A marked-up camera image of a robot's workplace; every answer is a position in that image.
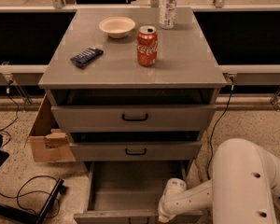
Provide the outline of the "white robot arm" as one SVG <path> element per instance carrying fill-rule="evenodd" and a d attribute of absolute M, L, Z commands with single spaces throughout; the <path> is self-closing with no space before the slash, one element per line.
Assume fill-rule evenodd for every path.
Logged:
<path fill-rule="evenodd" d="M 210 180 L 192 189 L 181 179 L 168 180 L 159 201 L 159 221 L 210 207 L 213 224 L 277 224 L 274 196 L 280 197 L 280 159 L 233 138 L 217 148 Z"/>

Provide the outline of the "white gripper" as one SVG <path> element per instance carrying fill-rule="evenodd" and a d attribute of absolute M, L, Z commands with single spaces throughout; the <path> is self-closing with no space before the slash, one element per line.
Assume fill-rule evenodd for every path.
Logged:
<path fill-rule="evenodd" d="M 165 223 L 166 220 L 172 220 L 175 215 L 171 213 L 170 208 L 166 205 L 166 203 L 163 200 L 160 200 L 158 205 L 158 222 Z"/>

